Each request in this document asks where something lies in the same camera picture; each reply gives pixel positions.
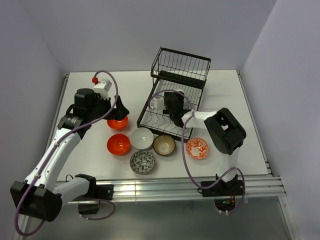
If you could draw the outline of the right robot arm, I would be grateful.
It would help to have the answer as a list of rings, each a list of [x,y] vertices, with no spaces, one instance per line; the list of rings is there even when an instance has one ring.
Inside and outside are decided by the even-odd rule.
[[[247,133],[231,111],[223,107],[218,111],[197,111],[184,108],[184,100],[192,105],[191,101],[178,90],[166,89],[164,105],[173,118],[174,123],[182,128],[181,153],[184,168],[191,182],[201,190],[208,190],[216,186],[222,195],[229,194],[233,188],[233,179],[240,174],[242,181],[244,174],[237,167],[240,148],[242,147]],[[215,148],[220,152],[222,161],[219,163],[217,179],[208,186],[201,186],[192,176],[184,147],[184,135],[187,128],[205,129],[209,133]]]

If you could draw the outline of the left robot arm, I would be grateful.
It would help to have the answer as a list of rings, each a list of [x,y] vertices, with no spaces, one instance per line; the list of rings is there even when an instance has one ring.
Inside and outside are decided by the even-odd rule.
[[[15,219],[26,215],[52,222],[62,207],[74,199],[95,198],[98,193],[95,177],[80,173],[71,181],[56,186],[58,176],[72,151],[94,123],[123,120],[129,113],[119,94],[111,102],[107,90],[78,89],[74,103],[60,119],[54,138],[37,166],[24,181],[15,181],[10,188],[16,207]]]

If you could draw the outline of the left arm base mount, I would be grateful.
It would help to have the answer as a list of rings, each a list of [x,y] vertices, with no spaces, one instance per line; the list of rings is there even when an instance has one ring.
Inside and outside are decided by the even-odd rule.
[[[114,193],[113,184],[99,184],[96,186],[92,196],[81,195],[74,199],[75,202],[93,201],[94,203],[78,203],[78,213],[82,218],[92,221],[103,220],[113,215],[116,210],[116,205],[112,202]],[[104,217],[90,217],[96,215],[102,208],[102,203],[111,205],[111,212]]]

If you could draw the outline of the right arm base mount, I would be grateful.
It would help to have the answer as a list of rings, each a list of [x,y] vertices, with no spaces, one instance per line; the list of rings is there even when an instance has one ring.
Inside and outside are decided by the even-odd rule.
[[[228,182],[221,180],[211,188],[198,188],[197,192],[203,197],[236,197],[244,194],[245,187],[244,182],[239,179]]]

